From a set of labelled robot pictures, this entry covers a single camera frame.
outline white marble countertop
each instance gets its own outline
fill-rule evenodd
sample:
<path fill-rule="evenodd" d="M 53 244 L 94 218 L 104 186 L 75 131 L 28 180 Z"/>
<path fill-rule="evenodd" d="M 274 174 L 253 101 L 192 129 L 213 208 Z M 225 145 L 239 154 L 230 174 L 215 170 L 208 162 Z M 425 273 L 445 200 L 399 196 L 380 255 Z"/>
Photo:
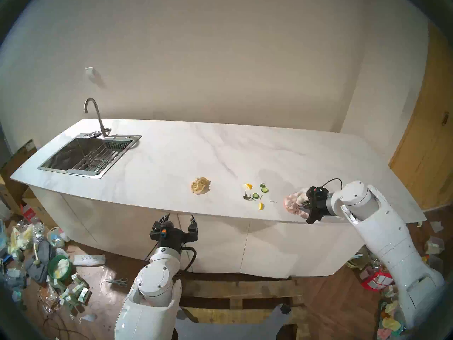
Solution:
<path fill-rule="evenodd" d="M 37 169 L 79 133 L 99 130 L 83 119 L 30 157 L 12 179 L 88 199 L 164 211 L 303 222 L 283 207 L 285 195 L 339 177 L 360 179 L 380 190 L 407 223 L 425 220 L 410 193 L 387 164 L 359 137 L 300 129 L 180 121 L 103 120 L 111 134 L 142 135 L 100 179 Z M 190 183 L 204 176 L 210 191 L 195 195 Z M 265 183 L 258 202 L 243 199 L 244 183 Z M 340 189 L 339 182 L 326 185 Z M 326 223 L 338 222 L 325 217 Z"/>

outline sink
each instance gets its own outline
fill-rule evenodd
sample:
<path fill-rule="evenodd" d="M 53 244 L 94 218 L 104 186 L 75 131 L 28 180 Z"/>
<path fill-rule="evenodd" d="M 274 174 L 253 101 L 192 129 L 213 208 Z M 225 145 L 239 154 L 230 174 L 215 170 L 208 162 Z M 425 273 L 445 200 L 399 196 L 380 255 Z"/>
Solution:
<path fill-rule="evenodd" d="M 90 138 L 89 134 L 79 134 L 38 169 L 99 179 L 139 138 L 141 135 Z"/>

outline faucet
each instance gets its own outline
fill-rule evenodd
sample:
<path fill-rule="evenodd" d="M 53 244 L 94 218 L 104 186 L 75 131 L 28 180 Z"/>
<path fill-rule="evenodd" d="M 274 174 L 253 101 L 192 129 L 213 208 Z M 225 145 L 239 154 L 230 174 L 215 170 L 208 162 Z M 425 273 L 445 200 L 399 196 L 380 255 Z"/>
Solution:
<path fill-rule="evenodd" d="M 96 108 L 96 113 L 97 113 L 97 119 L 99 120 L 99 125 L 101 126 L 101 133 L 102 133 L 102 136 L 103 137 L 108 137 L 107 133 L 109 133 L 111 131 L 111 129 L 106 129 L 104 128 L 104 125 L 102 124 L 102 119 L 101 119 L 101 114 L 99 113 L 99 108 L 97 107 L 97 103 L 96 101 L 93 99 L 93 97 L 89 97 L 87 98 L 87 100 L 85 101 L 85 113 L 88 113 L 88 103 L 90 101 L 93 101 L 93 104 L 94 104 L 94 108 Z"/>

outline white cabinet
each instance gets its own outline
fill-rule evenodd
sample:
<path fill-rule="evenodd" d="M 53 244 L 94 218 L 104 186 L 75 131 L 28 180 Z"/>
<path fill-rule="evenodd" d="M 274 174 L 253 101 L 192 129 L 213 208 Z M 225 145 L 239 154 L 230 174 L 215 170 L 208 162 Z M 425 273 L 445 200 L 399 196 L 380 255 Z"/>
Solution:
<path fill-rule="evenodd" d="M 67 194 L 62 196 L 97 241 L 99 248 L 123 256 L 145 259 L 155 246 L 156 241 L 150 239 L 150 231 L 154 222 L 166 212 Z M 170 220 L 175 227 L 180 228 L 176 214 L 171 214 Z M 182 253 L 181 266 L 185 267 L 187 263 L 187 254 Z"/>
<path fill-rule="evenodd" d="M 187 232 L 190 214 L 179 214 L 182 230 Z M 196 273 L 239 273 L 250 219 L 195 216 L 198 241 L 188 243 L 197 251 L 193 263 Z"/>
<path fill-rule="evenodd" d="M 30 188 L 53 220 L 70 239 L 94 248 L 102 248 L 75 215 L 71 207 L 69 207 L 62 194 L 36 186 L 31 186 Z"/>
<path fill-rule="evenodd" d="M 167 212 L 85 199 L 32 187 L 55 222 L 76 242 L 144 259 L 156 242 L 153 223 Z M 198 241 L 190 269 L 196 273 L 245 273 L 263 277 L 323 276 L 335 273 L 364 241 L 349 223 L 313 225 L 195 215 Z M 188 231 L 190 214 L 171 213 Z M 192 258 L 181 254 L 181 268 Z"/>
<path fill-rule="evenodd" d="M 331 275 L 363 245 L 349 223 L 253 220 L 240 272 L 274 278 Z"/>

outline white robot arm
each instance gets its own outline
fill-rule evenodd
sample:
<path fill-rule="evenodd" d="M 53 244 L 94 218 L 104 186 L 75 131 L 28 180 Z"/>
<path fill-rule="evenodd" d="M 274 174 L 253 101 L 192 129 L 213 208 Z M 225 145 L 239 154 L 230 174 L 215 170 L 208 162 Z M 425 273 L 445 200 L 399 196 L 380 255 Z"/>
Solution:
<path fill-rule="evenodd" d="M 173 226 L 169 216 L 156 221 L 150 232 L 158 248 L 150 263 L 138 273 L 125 298 L 115 324 L 116 340 L 172 338 L 182 293 L 181 281 L 173 281 L 173 277 L 179 271 L 182 250 L 194 252 L 186 270 L 193 263 L 195 250 L 182 245 L 198 240 L 198 227 L 192 216 L 189 232 L 184 233 Z"/>
<path fill-rule="evenodd" d="M 323 187 L 311 187 L 307 196 L 307 222 L 314 223 L 325 215 L 345 217 L 392 275 L 405 326 L 410 329 L 421 323 L 435 304 L 444 280 L 423 263 L 405 222 L 379 190 L 353 181 L 333 194 Z"/>

